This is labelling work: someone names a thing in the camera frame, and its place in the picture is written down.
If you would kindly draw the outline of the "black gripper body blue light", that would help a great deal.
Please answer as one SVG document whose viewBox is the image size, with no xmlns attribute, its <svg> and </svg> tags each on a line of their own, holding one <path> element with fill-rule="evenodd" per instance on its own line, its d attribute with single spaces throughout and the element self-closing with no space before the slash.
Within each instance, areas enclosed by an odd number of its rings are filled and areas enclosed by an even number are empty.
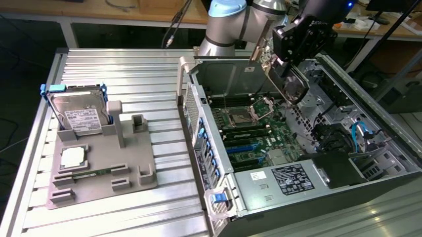
<svg viewBox="0 0 422 237">
<path fill-rule="evenodd" d="M 346 19 L 354 4 L 354 0 L 301 0 L 295 21 L 305 25 L 334 26 Z"/>
</svg>

